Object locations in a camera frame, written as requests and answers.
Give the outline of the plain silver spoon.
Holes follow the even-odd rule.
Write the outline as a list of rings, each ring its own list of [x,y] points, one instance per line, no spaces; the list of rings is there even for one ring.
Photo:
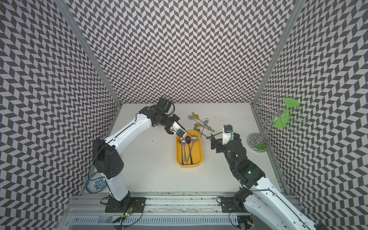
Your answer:
[[[191,137],[191,143],[192,144],[191,144],[190,150],[192,150],[194,143],[196,143],[197,141],[198,141],[198,137],[196,135],[193,135]]]

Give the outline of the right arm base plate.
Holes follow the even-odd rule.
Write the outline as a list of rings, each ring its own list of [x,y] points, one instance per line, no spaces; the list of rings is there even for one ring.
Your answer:
[[[216,201],[220,205],[223,213],[249,213],[249,211],[246,210],[244,203],[234,197],[219,196],[216,198]]]

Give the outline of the silver ornate spoon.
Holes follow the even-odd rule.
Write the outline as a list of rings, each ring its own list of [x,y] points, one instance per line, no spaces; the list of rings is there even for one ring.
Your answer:
[[[187,153],[187,142],[186,142],[186,139],[182,139],[181,140],[181,145],[182,145],[183,150],[184,150],[184,162],[186,164],[188,164],[188,161],[189,161],[189,153]]]

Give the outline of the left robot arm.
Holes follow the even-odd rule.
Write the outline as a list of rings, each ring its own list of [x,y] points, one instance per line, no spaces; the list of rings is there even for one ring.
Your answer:
[[[93,142],[93,165],[105,179],[114,201],[122,202],[129,195],[122,174],[122,153],[130,142],[156,125],[163,126],[169,135],[185,137],[186,130],[179,124],[180,117],[174,111],[173,99],[162,96],[156,104],[146,106],[136,113],[134,119],[118,132]]]

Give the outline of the rainbow gold spoon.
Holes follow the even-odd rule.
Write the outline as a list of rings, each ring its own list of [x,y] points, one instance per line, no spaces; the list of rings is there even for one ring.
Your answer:
[[[192,116],[193,116],[193,118],[194,118],[194,119],[196,119],[196,120],[200,121],[202,124],[204,124],[204,125],[205,125],[205,122],[204,122],[204,121],[202,121],[202,120],[199,118],[198,113],[193,112],[193,113],[192,113]]]

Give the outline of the pink blue handled spoon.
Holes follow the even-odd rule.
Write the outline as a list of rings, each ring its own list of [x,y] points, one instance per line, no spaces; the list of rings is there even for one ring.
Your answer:
[[[180,148],[181,148],[181,158],[182,158],[182,165],[184,165],[184,155],[183,155],[183,145],[182,145],[182,138],[178,139],[178,142],[180,144]]]

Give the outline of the yellow plastic storage box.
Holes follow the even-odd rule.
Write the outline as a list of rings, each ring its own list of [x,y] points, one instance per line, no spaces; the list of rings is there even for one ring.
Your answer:
[[[176,161],[177,164],[183,168],[197,167],[203,161],[200,134],[195,130],[189,130],[188,132],[189,134],[197,137],[196,142],[191,142],[190,144],[182,146],[179,143],[178,136],[176,136],[175,140]]]

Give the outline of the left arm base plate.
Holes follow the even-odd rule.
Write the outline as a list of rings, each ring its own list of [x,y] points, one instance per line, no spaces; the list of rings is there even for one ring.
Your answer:
[[[123,213],[133,208],[133,213],[142,213],[146,205],[145,197],[126,197],[122,201],[116,201],[111,196],[108,199],[105,213]]]

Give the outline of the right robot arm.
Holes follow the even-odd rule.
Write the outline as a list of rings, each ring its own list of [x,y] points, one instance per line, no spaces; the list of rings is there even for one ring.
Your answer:
[[[315,223],[299,211],[271,183],[265,173],[246,155],[240,136],[224,133],[221,139],[210,137],[211,149],[223,153],[232,175],[241,188],[234,195],[239,209],[254,214],[273,230],[325,230],[322,223]]]

